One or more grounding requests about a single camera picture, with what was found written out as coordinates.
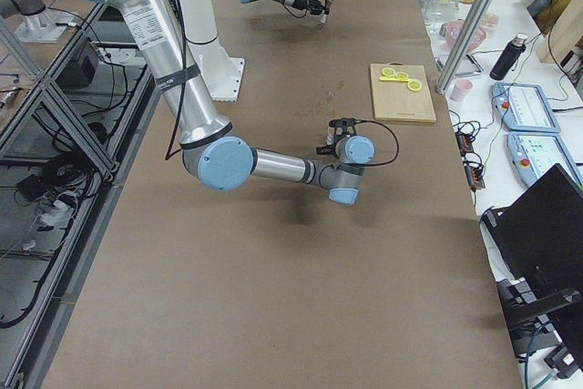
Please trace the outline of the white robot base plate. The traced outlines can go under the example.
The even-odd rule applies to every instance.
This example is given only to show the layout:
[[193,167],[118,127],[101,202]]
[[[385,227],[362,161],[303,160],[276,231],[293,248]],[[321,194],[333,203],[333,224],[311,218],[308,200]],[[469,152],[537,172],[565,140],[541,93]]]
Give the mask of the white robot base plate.
[[229,56],[217,41],[203,46],[198,57],[199,68],[212,99],[235,102],[239,97],[245,59]]

